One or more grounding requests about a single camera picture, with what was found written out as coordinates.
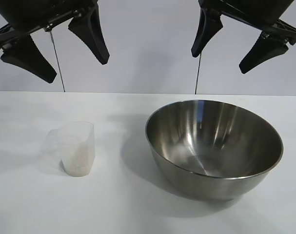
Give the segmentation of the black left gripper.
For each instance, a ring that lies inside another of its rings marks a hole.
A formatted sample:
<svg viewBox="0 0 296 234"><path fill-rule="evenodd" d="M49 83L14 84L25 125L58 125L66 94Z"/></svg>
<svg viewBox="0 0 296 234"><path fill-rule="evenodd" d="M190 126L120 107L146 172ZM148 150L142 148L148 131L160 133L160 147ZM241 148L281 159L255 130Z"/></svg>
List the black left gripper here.
<svg viewBox="0 0 296 234"><path fill-rule="evenodd" d="M108 62L110 54L103 38L96 0L0 0L0 15L7 21L0 28L0 49L17 40L3 49L0 59L47 83L53 83L57 73L29 34L46 26L53 28L72 17L68 29L85 43L102 65Z"/></svg>

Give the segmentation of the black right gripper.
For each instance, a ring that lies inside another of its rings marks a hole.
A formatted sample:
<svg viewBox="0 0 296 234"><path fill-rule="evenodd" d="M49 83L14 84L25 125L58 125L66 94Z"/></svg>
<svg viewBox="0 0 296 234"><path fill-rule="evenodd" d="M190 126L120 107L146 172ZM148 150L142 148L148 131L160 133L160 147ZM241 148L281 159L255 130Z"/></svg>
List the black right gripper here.
<svg viewBox="0 0 296 234"><path fill-rule="evenodd" d="M269 59L285 54L289 49L285 39L294 45L296 28L279 18L292 3L292 0L200 0L201 13L191 48L192 56L198 57L212 37L223 28L221 15L265 32L259 35L240 62L239 68L243 74Z"/></svg>

